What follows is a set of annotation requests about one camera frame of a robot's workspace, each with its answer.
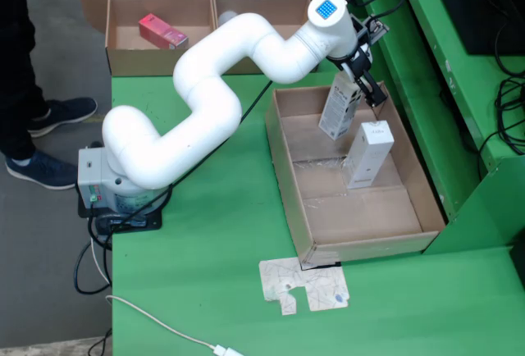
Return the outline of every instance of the white robotic arm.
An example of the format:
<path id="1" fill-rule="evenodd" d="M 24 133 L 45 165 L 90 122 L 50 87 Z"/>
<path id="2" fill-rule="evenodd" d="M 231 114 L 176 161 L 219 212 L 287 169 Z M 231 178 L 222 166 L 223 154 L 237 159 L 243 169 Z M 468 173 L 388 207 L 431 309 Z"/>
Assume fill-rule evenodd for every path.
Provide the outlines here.
<path id="1" fill-rule="evenodd" d="M 261 16 L 234 17 L 177 62 L 173 83 L 192 114 L 160 136 L 138 109 L 119 106 L 103 123 L 109 166 L 144 189 L 162 189 L 228 139 L 242 116 L 221 75 L 250 57 L 271 80 L 301 80 L 329 56 L 344 59 L 358 39 L 345 0 L 312 0 L 308 22 L 284 40 Z"/>

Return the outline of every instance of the paper sheet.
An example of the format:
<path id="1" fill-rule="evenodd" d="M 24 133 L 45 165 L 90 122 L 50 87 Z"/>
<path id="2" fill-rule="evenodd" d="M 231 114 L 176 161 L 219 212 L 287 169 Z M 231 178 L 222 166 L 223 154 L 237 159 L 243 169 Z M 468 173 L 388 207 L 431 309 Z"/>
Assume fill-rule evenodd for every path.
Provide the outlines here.
<path id="1" fill-rule="evenodd" d="M 297 312 L 293 288 L 306 289 L 310 311 L 348 307 L 350 298 L 341 267 L 301 270 L 298 258 L 266 260 L 259 263 L 262 291 L 266 301 L 279 301 L 283 315 Z"/>

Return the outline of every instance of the white product box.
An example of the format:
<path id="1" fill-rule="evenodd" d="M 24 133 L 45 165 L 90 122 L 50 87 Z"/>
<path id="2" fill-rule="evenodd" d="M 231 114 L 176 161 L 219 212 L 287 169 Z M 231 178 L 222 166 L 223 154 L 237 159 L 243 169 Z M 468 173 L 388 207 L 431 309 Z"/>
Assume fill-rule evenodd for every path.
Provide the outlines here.
<path id="1" fill-rule="evenodd" d="M 319 127 L 333 140 L 347 133 L 361 102 L 362 92 L 344 71 L 336 74 L 322 110 Z"/>
<path id="2" fill-rule="evenodd" d="M 394 137 L 386 121 L 362 123 L 343 162 L 346 187 L 372 185 L 393 143 Z"/>

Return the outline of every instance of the white cable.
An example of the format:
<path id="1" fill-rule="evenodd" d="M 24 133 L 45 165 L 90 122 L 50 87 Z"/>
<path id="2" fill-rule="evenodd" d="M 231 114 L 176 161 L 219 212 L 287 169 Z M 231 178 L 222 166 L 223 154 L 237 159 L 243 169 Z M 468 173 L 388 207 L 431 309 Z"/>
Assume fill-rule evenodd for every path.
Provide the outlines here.
<path id="1" fill-rule="evenodd" d="M 201 344 L 201 345 L 207 346 L 209 349 L 211 349 L 213 351 L 213 354 L 215 354 L 216 356 L 243 356 L 242 354 L 237 352 L 235 349 L 225 348 L 225 347 L 223 347 L 221 345 L 213 346 L 213 345 L 209 344 L 208 342 L 197 340 L 194 337 L 190 337 L 189 335 L 182 334 L 180 331 L 177 331 L 174 328 L 169 327 L 166 323 L 163 323 L 163 322 L 159 321 L 152 314 L 145 312 L 142 308 L 137 307 L 133 303 L 130 303 L 128 300 L 125 300 L 125 299 L 123 299 L 121 297 L 111 296 L 111 295 L 106 296 L 106 301 L 109 302 L 110 299 L 115 299 L 117 301 L 120 301 L 121 303 L 124 303 L 124 304 L 128 305 L 129 307 L 132 307 L 135 311 L 138 311 L 139 313 L 142 313 L 145 317 L 150 318 L 152 321 L 154 321 L 155 323 L 157 323 L 160 326 L 164 327 L 166 330 L 172 332 L 173 334 L 177 334 L 177 335 L 181 336 L 182 338 L 186 338 L 187 340 L 193 341 L 193 342 L 195 342 L 197 344 Z"/>
<path id="2" fill-rule="evenodd" d="M 107 280 L 106 276 L 104 276 L 104 273 L 102 272 L 102 270 L 100 269 L 100 266 L 98 265 L 97 256 L 95 255 L 95 247 L 94 247 L 93 239 L 91 239 L 91 253 L 93 254 L 93 260 L 95 261 L 95 266 L 97 266 L 97 270 L 98 270 L 98 272 L 100 273 L 100 275 L 102 276 L 102 278 L 103 278 L 103 279 L 107 282 L 107 284 L 109 285 L 109 281 Z"/>
<path id="3" fill-rule="evenodd" d="M 201 340 L 196 340 L 195 338 L 193 337 L 190 337 L 189 335 L 186 335 L 186 334 L 182 334 L 180 331 L 177 331 L 175 330 L 174 328 L 172 327 L 169 327 L 166 323 L 162 323 L 161 321 L 159 321 L 158 319 L 156 319 L 153 315 L 151 315 L 150 313 L 147 313 L 145 312 L 143 309 L 137 307 L 136 305 L 134 305 L 133 303 L 130 303 L 129 301 L 127 300 L 124 300 L 120 297 L 116 297 L 116 296 L 106 296 L 106 299 L 115 299 L 115 300 L 118 300 L 120 301 L 121 303 L 124 303 L 124 304 L 127 304 L 129 305 L 130 307 L 132 307 L 134 310 L 142 313 L 144 316 L 150 318 L 152 321 L 156 322 L 157 324 L 161 325 L 162 327 L 164 327 L 165 329 L 171 331 L 173 334 L 177 334 L 183 338 L 186 338 L 187 340 L 190 340 L 190 341 L 193 341 L 193 342 L 196 342 L 197 344 L 201 344 L 201 345 L 205 345 L 207 346 L 209 349 L 213 349 L 215 350 L 215 346 L 209 344 L 208 342 L 204 342 L 204 341 L 201 341 Z"/>

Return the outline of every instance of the cardboard box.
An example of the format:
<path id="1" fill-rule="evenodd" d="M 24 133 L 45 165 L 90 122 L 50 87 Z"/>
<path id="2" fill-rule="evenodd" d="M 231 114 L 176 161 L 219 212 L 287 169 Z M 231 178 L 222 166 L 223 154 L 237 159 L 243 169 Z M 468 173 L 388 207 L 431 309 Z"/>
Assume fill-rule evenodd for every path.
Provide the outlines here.
<path id="1" fill-rule="evenodd" d="M 307 268 L 423 251 L 445 222 L 394 104 L 386 100 L 372 110 L 362 102 L 350 132 L 333 141 L 318 128 L 329 89 L 278 89 L 267 112 L 299 260 Z M 388 122 L 395 144 L 371 187 L 348 190 L 341 163 L 359 125 L 377 120 Z"/>
<path id="2" fill-rule="evenodd" d="M 284 38 L 292 36 L 307 20 L 310 0 L 214 0 L 217 19 L 225 11 L 257 13 L 270 22 Z M 262 73 L 249 58 L 245 58 L 227 74 L 245 75 Z"/>
<path id="3" fill-rule="evenodd" d="M 215 29 L 212 0 L 81 0 L 86 20 L 106 34 L 111 73 L 172 75 L 185 49 L 160 49 L 142 38 L 139 20 L 153 13 L 188 36 L 189 47 Z"/>

